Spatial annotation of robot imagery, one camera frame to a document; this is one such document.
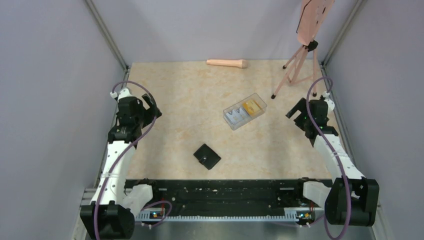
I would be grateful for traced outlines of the clear plastic card box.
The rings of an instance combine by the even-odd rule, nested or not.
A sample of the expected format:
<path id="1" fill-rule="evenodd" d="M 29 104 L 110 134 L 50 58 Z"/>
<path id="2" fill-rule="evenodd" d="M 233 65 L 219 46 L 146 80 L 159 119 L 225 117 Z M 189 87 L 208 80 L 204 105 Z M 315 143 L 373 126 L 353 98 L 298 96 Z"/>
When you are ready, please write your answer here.
<path id="1" fill-rule="evenodd" d="M 223 119 L 235 131 L 266 112 L 267 104 L 253 93 L 238 103 L 223 110 Z"/>

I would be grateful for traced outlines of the gold credit card stack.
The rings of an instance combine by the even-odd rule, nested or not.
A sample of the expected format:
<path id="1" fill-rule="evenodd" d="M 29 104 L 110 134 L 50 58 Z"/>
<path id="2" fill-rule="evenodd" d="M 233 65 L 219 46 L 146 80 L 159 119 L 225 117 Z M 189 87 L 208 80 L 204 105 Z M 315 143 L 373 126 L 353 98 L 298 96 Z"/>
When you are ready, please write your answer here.
<path id="1" fill-rule="evenodd" d="M 262 111 L 261 106 L 254 99 L 247 100 L 242 104 L 242 107 L 247 114 L 252 117 L 258 115 Z"/>

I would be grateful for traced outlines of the black card holder wallet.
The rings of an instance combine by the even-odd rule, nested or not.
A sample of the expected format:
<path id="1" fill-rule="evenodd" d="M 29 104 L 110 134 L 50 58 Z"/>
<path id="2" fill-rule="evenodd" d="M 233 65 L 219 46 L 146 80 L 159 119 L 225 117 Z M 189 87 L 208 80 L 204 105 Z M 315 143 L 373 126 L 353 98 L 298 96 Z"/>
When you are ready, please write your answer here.
<path id="1" fill-rule="evenodd" d="M 222 158 L 207 144 L 202 144 L 193 154 L 207 170 L 211 170 Z"/>

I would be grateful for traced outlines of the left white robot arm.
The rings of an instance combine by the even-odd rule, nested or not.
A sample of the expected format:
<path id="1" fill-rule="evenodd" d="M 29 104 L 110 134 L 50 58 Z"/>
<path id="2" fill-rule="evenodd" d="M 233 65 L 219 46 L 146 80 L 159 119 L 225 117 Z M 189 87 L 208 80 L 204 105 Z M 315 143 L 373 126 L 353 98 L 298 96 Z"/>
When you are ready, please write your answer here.
<path id="1" fill-rule="evenodd" d="M 125 186 L 138 142 L 162 112 L 148 91 L 138 98 L 125 87 L 110 95 L 117 102 L 117 112 L 107 134 L 106 159 L 93 197 L 81 206 L 80 218 L 93 240 L 128 240 L 142 208 L 160 202 L 161 194 L 150 185 L 138 185 L 130 193 Z"/>

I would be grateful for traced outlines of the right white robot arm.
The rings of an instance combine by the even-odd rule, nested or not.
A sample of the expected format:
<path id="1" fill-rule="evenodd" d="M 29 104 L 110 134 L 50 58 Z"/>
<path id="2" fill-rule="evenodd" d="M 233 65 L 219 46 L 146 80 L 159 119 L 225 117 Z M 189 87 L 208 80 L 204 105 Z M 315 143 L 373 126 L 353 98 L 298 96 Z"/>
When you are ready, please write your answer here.
<path id="1" fill-rule="evenodd" d="M 328 187 L 317 180 L 306 180 L 293 192 L 293 200 L 299 206 L 311 201 L 318 204 L 331 225 L 343 225 L 349 220 L 351 226 L 371 227 L 376 220 L 380 185 L 357 169 L 342 147 L 338 132 L 328 125 L 328 113 L 333 109 L 329 98 L 301 98 L 286 114 L 291 118 L 300 113 L 294 123 L 323 157 L 332 182 Z"/>

